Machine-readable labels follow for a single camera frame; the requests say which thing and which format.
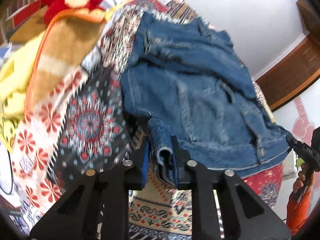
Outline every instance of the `blue denim jacket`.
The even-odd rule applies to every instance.
[[[178,25],[144,13],[121,85],[124,108],[150,135],[160,165],[173,153],[172,135],[192,159],[242,177],[287,156],[288,131],[258,103],[228,34],[200,18]]]

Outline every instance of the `orange sleeve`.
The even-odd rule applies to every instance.
[[[302,197],[300,204],[293,200],[291,195],[292,193],[289,196],[289,202],[287,204],[286,224],[290,228],[292,235],[295,235],[307,218],[310,204],[310,192]]]

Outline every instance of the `human hand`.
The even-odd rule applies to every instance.
[[[296,193],[298,191],[299,188],[303,187],[303,182],[306,180],[306,172],[308,170],[308,164],[307,163],[303,163],[301,165],[302,171],[299,171],[298,173],[298,178],[296,179],[296,181],[294,182],[292,189],[293,192]],[[307,190],[305,191],[305,195],[308,194],[312,188],[313,188],[313,184],[315,182],[314,179],[314,172],[312,173],[312,175],[310,176],[310,182],[309,182],[309,186],[307,187]]]

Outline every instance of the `metal bolt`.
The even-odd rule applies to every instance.
[[[133,165],[133,161],[132,160],[125,160],[122,164],[126,167],[130,167]]]
[[[94,169],[90,169],[90,170],[87,170],[85,174],[87,176],[93,176],[94,174],[96,174],[96,171]]]
[[[194,160],[190,160],[190,161],[187,161],[187,165],[190,167],[195,167],[197,165],[197,162]]]
[[[224,174],[226,174],[228,177],[232,177],[235,174],[235,172],[233,170],[228,169],[224,171]]]

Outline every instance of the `silver screw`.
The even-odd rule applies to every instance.
[[[235,172],[233,170],[228,169],[224,171],[224,174],[226,174],[228,177],[232,177],[235,174]]]
[[[190,161],[187,161],[187,165],[190,167],[195,167],[197,165],[197,162],[194,160],[190,160]]]
[[[125,160],[122,164],[126,167],[130,167],[133,165],[133,161],[132,160]]]

